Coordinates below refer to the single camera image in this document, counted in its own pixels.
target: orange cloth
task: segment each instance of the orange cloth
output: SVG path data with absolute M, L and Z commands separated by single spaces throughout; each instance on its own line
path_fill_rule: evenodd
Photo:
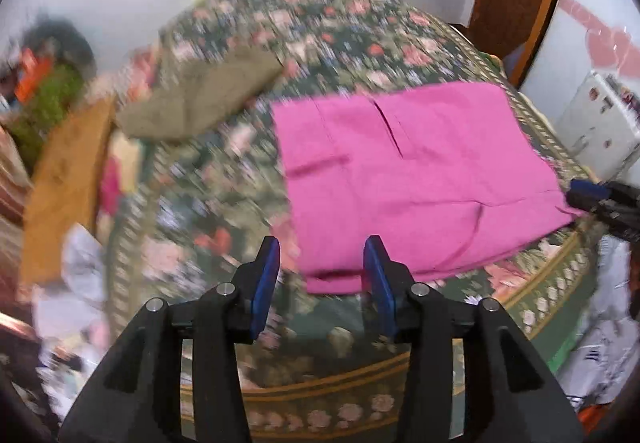
M 15 97 L 22 104 L 26 104 L 31 100 L 33 92 L 40 84 L 40 81 L 49 74 L 52 67 L 52 59 L 49 57 L 37 59 L 30 49 L 26 49 L 22 54 L 23 75 L 15 88 Z
M 607 413 L 610 405 L 610 403 L 606 403 L 604 405 L 590 405 L 578 413 L 578 419 L 582 423 L 584 431 L 587 434 L 595 428 L 598 422 Z
M 49 133 L 24 215 L 23 282 L 60 278 L 62 245 L 73 224 L 94 233 L 114 103 L 113 98 L 103 99 L 70 113 Z

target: white cloth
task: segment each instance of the white cloth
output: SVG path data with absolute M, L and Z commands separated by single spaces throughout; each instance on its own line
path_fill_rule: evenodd
M 61 273 L 62 280 L 79 297 L 93 303 L 105 301 L 102 246 L 78 223 L 66 234 Z
M 33 291 L 33 327 L 41 338 L 64 339 L 100 320 L 101 315 L 62 283 Z
M 604 235 L 598 245 L 598 285 L 583 317 L 583 336 L 558 373 L 575 410 L 609 403 L 640 356 L 638 322 L 629 317 L 629 244 Z

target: bed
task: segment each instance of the bed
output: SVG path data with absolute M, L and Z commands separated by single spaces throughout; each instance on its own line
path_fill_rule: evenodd
M 254 439 L 356 441 L 373 437 L 373 431 L 391 438 L 408 348 L 371 328 L 376 313 L 366 296 L 305 293 L 270 102 L 488 81 L 505 90 L 522 131 L 562 186 L 587 173 L 486 55 L 446 23 L 401 0 L 205 0 L 160 36 L 159 83 L 179 77 L 181 61 L 216 62 L 241 42 L 273 51 L 284 77 L 215 132 L 180 145 L 145 145 L 137 185 L 120 200 L 106 252 L 112 336 L 151 297 L 194 299 L 228 280 L 239 264 L 254 258 L 265 235 L 275 235 L 282 269 L 266 330 L 253 346 L 236 349 Z M 461 301 L 497 298 L 556 370 L 574 344 L 580 313 L 594 290 L 599 235 L 588 220 L 579 220 L 506 261 L 430 284 Z M 454 356 L 451 431 L 459 434 L 460 344 Z M 185 434 L 193 436 L 190 364 L 185 344 L 182 418 Z

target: olive green cloth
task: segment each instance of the olive green cloth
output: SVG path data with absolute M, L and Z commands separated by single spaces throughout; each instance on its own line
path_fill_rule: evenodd
M 218 64 L 188 62 L 180 81 L 133 102 L 116 121 L 134 138 L 183 140 L 214 128 L 242 109 L 282 72 L 277 57 L 255 46 L 238 46 Z

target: green plant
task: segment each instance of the green plant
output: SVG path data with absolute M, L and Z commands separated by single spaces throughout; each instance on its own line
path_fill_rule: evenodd
M 83 81 L 78 70 L 67 64 L 56 64 L 40 81 L 33 97 L 8 130 L 27 171 L 32 174 L 47 134 L 68 113 L 78 99 Z

